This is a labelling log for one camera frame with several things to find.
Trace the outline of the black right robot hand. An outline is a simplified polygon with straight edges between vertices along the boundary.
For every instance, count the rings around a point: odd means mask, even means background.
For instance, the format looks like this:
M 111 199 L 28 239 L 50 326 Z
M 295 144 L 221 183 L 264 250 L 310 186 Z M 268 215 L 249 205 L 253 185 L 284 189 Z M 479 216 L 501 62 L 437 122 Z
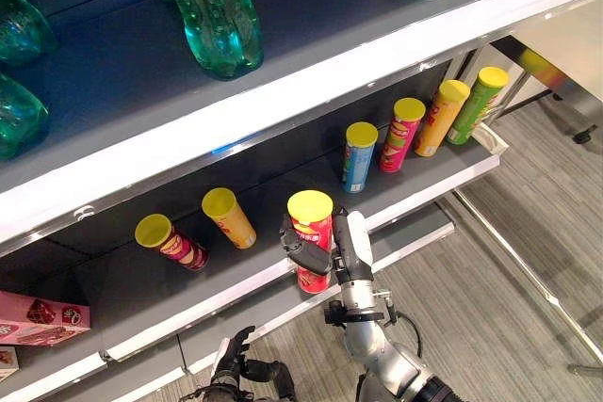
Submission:
M 335 252 L 328 253 L 318 245 L 298 236 L 288 215 L 279 230 L 283 249 L 296 265 L 318 275 L 332 269 L 340 285 L 351 281 L 372 281 L 372 250 L 366 220 L 358 211 L 339 207 L 333 215 Z

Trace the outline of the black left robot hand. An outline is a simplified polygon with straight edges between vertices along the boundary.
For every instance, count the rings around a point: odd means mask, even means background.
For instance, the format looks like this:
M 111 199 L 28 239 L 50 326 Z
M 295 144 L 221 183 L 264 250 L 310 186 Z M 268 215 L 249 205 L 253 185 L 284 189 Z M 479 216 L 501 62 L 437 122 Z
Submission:
M 283 362 L 246 358 L 250 345 L 245 341 L 254 331 L 254 325 L 248 326 L 229 340 L 210 379 L 210 388 L 204 393 L 204 401 L 254 401 L 250 392 L 240 388 L 241 378 L 272 383 L 278 394 L 277 401 L 297 401 L 293 379 Z

